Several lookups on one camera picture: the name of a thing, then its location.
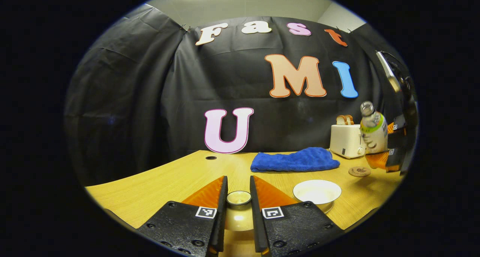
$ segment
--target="pink letter u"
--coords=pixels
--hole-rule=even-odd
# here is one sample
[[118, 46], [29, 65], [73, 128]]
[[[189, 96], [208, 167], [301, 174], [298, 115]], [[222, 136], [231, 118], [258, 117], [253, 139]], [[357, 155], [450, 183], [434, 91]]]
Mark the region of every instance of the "pink letter u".
[[248, 140], [248, 123], [250, 115], [254, 114], [252, 108], [237, 108], [233, 115], [237, 117], [237, 133], [231, 142], [224, 142], [220, 139], [222, 119], [227, 115], [226, 110], [214, 109], [205, 113], [207, 123], [205, 127], [205, 145], [213, 152], [232, 154], [242, 150]]

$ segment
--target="letter m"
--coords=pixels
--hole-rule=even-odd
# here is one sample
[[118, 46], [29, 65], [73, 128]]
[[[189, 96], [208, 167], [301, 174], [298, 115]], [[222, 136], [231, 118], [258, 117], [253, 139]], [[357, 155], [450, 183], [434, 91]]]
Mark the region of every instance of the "letter m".
[[317, 58], [311, 56], [302, 57], [298, 69], [281, 54], [267, 55], [265, 60], [272, 65], [273, 89], [270, 91], [272, 97], [285, 98], [290, 96], [290, 90], [285, 87], [285, 80], [288, 81], [297, 96], [302, 93], [305, 80], [307, 81], [307, 88], [305, 89], [307, 96], [325, 96], [327, 94], [327, 91], [322, 86]]

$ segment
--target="white bowl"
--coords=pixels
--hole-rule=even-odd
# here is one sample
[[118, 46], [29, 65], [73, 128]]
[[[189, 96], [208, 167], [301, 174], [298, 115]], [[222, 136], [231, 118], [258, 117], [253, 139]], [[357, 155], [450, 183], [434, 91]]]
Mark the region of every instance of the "white bowl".
[[323, 208], [322, 211], [330, 210], [333, 207], [333, 201], [340, 197], [341, 193], [342, 189], [337, 184], [327, 180], [307, 180], [293, 188], [293, 195], [298, 200], [324, 204], [320, 208]]

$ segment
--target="screw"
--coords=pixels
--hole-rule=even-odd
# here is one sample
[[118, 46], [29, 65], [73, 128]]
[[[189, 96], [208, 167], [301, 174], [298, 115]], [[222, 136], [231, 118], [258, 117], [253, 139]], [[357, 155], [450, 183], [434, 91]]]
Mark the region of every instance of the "screw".
[[275, 243], [273, 243], [273, 246], [274, 247], [283, 247], [283, 246], [285, 246], [285, 242], [282, 241], [282, 240], [278, 240]]
[[162, 244], [165, 245], [165, 246], [172, 247], [172, 244], [170, 244], [170, 243], [168, 243], [168, 242], [162, 241], [162, 242], [160, 242], [160, 243], [162, 243]]
[[197, 247], [201, 247], [201, 246], [205, 245], [205, 243], [203, 241], [200, 241], [200, 240], [193, 240], [192, 244], [194, 244]]

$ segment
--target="letter cutout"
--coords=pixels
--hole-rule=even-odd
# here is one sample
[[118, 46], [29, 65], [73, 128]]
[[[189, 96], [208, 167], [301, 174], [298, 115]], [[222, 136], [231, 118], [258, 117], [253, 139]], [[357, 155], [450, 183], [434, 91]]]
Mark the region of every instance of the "letter cutout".
[[290, 96], [290, 90], [285, 87], [285, 79], [297, 96], [302, 93], [305, 80], [307, 80], [307, 89], [305, 89], [307, 96], [325, 96], [327, 94], [327, 91], [322, 86], [317, 58], [311, 56], [302, 57], [298, 69], [281, 54], [267, 55], [265, 60], [272, 65], [273, 89], [270, 91], [270, 96], [273, 98]]
[[200, 35], [200, 39], [195, 43], [195, 45], [202, 45], [205, 43], [212, 42], [214, 38], [212, 38], [212, 35], [218, 36], [220, 35], [220, 32], [222, 31], [222, 28], [227, 28], [228, 23], [221, 23], [221, 24], [216, 24], [212, 26], [208, 26], [205, 28], [202, 28], [200, 31], [202, 31], [202, 34]]
[[340, 38], [342, 37], [341, 35], [337, 34], [335, 31], [333, 31], [332, 29], [325, 29], [325, 32], [329, 33], [331, 35], [331, 38], [333, 38], [333, 40], [335, 40], [335, 42], [337, 42], [338, 44], [340, 44], [341, 46], [343, 47], [346, 47], [347, 43], [346, 42], [343, 42]]
[[252, 108], [237, 108], [233, 115], [237, 117], [237, 133], [231, 142], [224, 142], [220, 138], [222, 119], [227, 115], [226, 110], [214, 109], [205, 112], [207, 118], [205, 126], [205, 145], [213, 152], [233, 154], [242, 150], [247, 144], [250, 115], [254, 114]]
[[269, 24], [266, 21], [249, 21], [245, 23], [245, 27], [241, 30], [244, 34], [253, 33], [268, 33], [272, 29], [269, 28]]
[[350, 75], [350, 66], [344, 62], [335, 61], [332, 63], [338, 73], [340, 74], [340, 79], [342, 80], [343, 89], [341, 91], [342, 96], [345, 98], [356, 98], [359, 96], [357, 90], [353, 86], [352, 76]]
[[311, 35], [312, 32], [307, 29], [307, 27], [304, 24], [301, 23], [289, 23], [286, 25], [290, 31], [290, 33], [294, 35]]

